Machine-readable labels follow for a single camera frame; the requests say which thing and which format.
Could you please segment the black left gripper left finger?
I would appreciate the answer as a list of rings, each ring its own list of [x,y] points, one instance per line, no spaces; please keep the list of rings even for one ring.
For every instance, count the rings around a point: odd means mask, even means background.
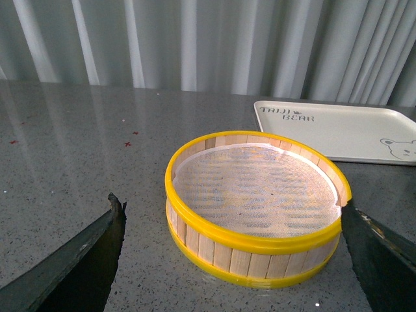
[[[1,288],[2,311],[103,311],[118,269],[126,203],[110,209],[32,269]]]

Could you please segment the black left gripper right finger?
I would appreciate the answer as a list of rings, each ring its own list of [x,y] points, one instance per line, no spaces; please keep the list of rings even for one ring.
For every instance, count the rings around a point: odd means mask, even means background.
[[[373,311],[415,311],[415,243],[356,208],[342,208],[352,268]]]

